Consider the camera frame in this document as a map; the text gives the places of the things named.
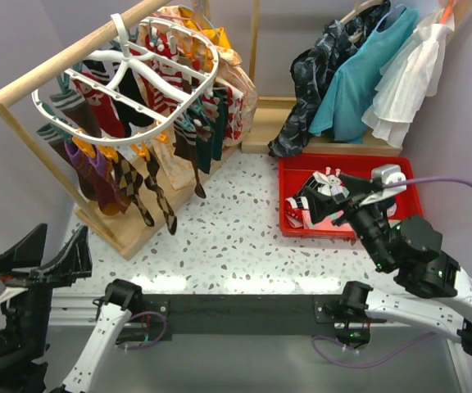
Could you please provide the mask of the purple striped sock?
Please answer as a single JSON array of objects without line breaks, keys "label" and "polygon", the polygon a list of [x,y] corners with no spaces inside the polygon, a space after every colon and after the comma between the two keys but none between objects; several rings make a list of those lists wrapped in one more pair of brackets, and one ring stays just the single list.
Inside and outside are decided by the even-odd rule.
[{"label": "purple striped sock", "polygon": [[97,201],[98,194],[92,182],[88,157],[73,142],[64,142],[64,147],[69,162],[77,173],[81,192],[88,200]]}]

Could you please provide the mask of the brown argyle sock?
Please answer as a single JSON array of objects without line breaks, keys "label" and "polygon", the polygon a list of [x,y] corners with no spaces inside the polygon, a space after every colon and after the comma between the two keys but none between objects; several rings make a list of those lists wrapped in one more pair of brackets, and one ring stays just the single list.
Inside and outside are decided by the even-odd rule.
[{"label": "brown argyle sock", "polygon": [[163,188],[157,181],[157,175],[160,169],[157,158],[145,158],[145,165],[147,168],[147,177],[144,180],[145,186],[148,190],[156,194],[157,204],[160,208],[166,222],[166,227],[171,235],[175,235],[177,229],[177,216],[166,198]]},{"label": "brown argyle sock", "polygon": [[154,219],[139,195],[139,189],[143,186],[143,176],[121,153],[117,152],[117,157],[118,160],[112,162],[112,167],[114,169],[114,179],[121,195],[134,203],[145,225],[153,227]]}]

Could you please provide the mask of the brown sock grey cuff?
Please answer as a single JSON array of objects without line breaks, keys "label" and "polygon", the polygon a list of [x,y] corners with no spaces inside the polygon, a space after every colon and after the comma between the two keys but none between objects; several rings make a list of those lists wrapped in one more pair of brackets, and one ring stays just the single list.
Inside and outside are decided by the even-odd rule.
[{"label": "brown sock grey cuff", "polygon": [[100,129],[98,118],[94,114],[91,106],[86,99],[77,91],[69,89],[66,93],[55,93],[50,95],[54,106],[73,120],[87,134],[100,138],[102,130]]},{"label": "brown sock grey cuff", "polygon": [[72,161],[68,151],[72,152],[75,144],[68,138],[68,134],[63,130],[59,130],[53,124],[47,123],[36,131],[41,137],[68,165],[72,165]]}]

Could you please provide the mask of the white round clip hanger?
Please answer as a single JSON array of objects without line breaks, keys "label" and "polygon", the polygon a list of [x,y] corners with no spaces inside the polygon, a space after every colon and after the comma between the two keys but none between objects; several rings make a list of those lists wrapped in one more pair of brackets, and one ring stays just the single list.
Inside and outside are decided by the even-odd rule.
[{"label": "white round clip hanger", "polygon": [[[180,36],[190,37],[188,35],[183,34],[180,31],[170,31],[166,25],[159,25],[159,24],[155,24],[155,23],[151,23],[151,22],[148,22],[148,24],[149,24],[149,29],[153,26],[154,27],[158,26],[157,28],[162,33],[167,35],[168,44],[169,44],[170,47],[173,48],[173,50],[175,50],[175,48],[178,46],[176,44],[178,43]],[[127,34],[128,34],[129,41],[131,43],[137,44],[136,43],[137,41],[134,41],[130,37],[129,30],[127,30]],[[209,56],[207,50],[205,51],[205,58],[206,59],[204,59],[204,61],[205,61],[204,64],[207,65],[207,59],[211,58],[211,56]],[[181,63],[180,61],[176,61],[176,62],[180,63],[183,66],[193,68],[192,65],[185,65],[184,63]],[[204,69],[204,70],[197,70],[197,71],[199,71],[199,72],[209,71],[211,66],[206,67],[206,69]],[[109,82],[111,82],[111,80],[114,78],[114,76],[115,76],[116,72],[118,71],[119,67],[120,67],[120,64],[117,61],[94,61],[94,60],[84,59],[83,61],[80,61],[76,65],[74,65],[73,68],[74,68],[74,70],[80,72],[85,77],[91,79],[93,82],[95,82],[97,84],[101,84],[101,85],[106,85]],[[140,75],[138,72],[136,72],[132,69],[128,69],[125,72],[125,76],[119,82],[119,85],[117,86],[116,90],[117,90],[117,92],[127,96],[128,98],[135,101],[136,103],[141,104],[141,105],[146,106],[146,107],[151,109],[151,107],[148,106],[145,99],[143,99],[143,97],[142,97],[142,93],[144,93],[144,91],[138,86],[137,78],[136,78],[137,76],[141,76],[143,78],[143,76]],[[186,76],[188,76],[191,79],[195,79],[195,78],[193,78],[189,75],[183,75],[182,74],[183,80],[186,79],[185,78]],[[60,74],[60,75],[57,76],[57,78],[58,78],[58,81],[61,85],[61,93],[66,93],[69,89],[73,89],[73,90],[75,90],[79,93],[79,90],[75,86],[74,79],[71,79],[66,74]],[[181,89],[179,89],[179,90],[181,90],[183,92],[186,92],[186,93],[191,93],[194,89],[196,89],[198,87],[199,84],[200,83],[197,80],[197,84],[191,84],[192,87],[185,88],[184,90],[181,90]],[[212,95],[212,92],[211,93],[203,93],[202,95],[210,97]],[[147,115],[144,115],[142,113],[137,112],[133,108],[131,108],[131,107],[127,106],[126,104],[124,104],[123,102],[118,102],[117,100],[114,100],[111,97],[110,97],[110,99],[111,99],[112,107],[115,110],[116,116],[118,117],[118,119],[120,120],[122,125],[124,126],[125,136],[123,138],[132,137],[137,133],[144,133],[144,132],[148,131],[149,129],[151,129],[152,126],[155,124],[155,121],[154,121],[153,118],[151,118]],[[49,115],[55,116],[59,120],[67,123],[72,128],[78,129],[78,130],[84,132],[85,134],[87,134],[73,120],[70,120],[68,117],[61,118],[60,116],[58,116],[58,114],[55,111],[48,108],[46,102],[43,102],[40,98],[39,98],[39,100],[40,100],[41,106],[43,107],[43,109]],[[188,109],[186,109],[181,115],[179,115],[177,120],[175,120],[174,122],[176,122],[178,120],[182,120],[184,118],[187,110],[196,108],[199,104],[199,100],[200,100],[200,97]],[[74,136],[69,134],[69,133],[67,133],[67,134],[68,134],[68,138],[70,138],[72,140],[72,138]],[[108,136],[103,131],[102,131],[102,136],[100,138],[111,138],[111,139],[113,139],[113,137]]]}]

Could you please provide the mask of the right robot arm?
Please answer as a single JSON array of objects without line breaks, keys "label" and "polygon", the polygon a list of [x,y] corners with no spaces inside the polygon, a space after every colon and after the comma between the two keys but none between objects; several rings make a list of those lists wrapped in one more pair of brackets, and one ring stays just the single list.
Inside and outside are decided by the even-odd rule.
[{"label": "right robot arm", "polygon": [[349,224],[376,272],[393,274],[406,295],[349,281],[339,299],[324,310],[344,324],[383,320],[423,328],[460,344],[472,356],[472,273],[443,251],[443,235],[422,216],[396,224],[388,220],[395,196],[409,185],[426,183],[426,178],[408,179],[397,165],[373,169],[370,178],[339,178],[347,194],[303,188],[311,219],[319,223],[336,215],[334,226]]}]

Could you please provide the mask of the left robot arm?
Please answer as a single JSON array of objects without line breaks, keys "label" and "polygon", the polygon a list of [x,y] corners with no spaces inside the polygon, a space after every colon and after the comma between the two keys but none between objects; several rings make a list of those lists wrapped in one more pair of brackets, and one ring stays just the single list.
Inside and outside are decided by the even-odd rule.
[{"label": "left robot arm", "polygon": [[0,254],[0,392],[90,392],[104,360],[117,343],[127,321],[143,313],[140,286],[116,279],[93,302],[90,336],[67,367],[57,386],[45,381],[49,363],[61,349],[61,329],[76,328],[73,318],[61,320],[55,292],[93,274],[89,230],[76,229],[49,261],[43,252],[47,225],[39,224]]}]

